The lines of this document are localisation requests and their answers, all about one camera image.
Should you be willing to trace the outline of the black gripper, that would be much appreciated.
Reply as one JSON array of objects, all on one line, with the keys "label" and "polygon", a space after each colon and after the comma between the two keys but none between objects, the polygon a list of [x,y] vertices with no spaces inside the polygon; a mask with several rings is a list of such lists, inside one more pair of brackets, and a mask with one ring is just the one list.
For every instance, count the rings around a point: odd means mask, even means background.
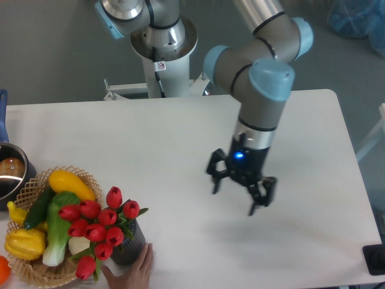
[{"label": "black gripper", "polygon": [[[206,167],[206,173],[212,177],[212,194],[218,193],[221,180],[229,176],[238,184],[249,184],[246,186],[252,198],[249,216],[252,216],[259,207],[270,206],[276,192],[277,178],[274,176],[262,177],[262,169],[268,151],[269,148],[249,147],[245,132],[238,138],[232,139],[228,156],[222,149],[213,151]],[[224,169],[218,170],[217,166],[220,163],[224,164]]]}]

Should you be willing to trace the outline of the person's hand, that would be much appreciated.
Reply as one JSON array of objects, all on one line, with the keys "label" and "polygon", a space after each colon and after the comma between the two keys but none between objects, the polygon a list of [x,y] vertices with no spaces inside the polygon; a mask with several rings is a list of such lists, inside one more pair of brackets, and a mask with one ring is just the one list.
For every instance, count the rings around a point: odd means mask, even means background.
[{"label": "person's hand", "polygon": [[102,273],[109,288],[148,289],[153,265],[153,244],[146,243],[135,262],[126,273],[116,276],[109,267],[103,265]]}]

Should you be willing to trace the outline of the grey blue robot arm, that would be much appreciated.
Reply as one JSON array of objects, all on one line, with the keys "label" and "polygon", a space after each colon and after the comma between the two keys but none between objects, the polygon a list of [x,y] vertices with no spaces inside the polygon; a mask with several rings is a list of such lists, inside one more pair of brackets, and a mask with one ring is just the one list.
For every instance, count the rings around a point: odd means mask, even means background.
[{"label": "grey blue robot arm", "polygon": [[[234,50],[218,45],[205,56],[203,73],[241,104],[228,153],[214,151],[207,173],[217,192],[224,178],[245,187],[251,210],[273,201],[277,179],[262,168],[295,78],[289,63],[313,44],[310,25],[286,15],[279,1],[236,1],[253,39]],[[197,45],[193,23],[178,1],[97,1],[95,10],[115,39],[129,37],[141,57],[150,98],[191,93],[189,57]]]}]

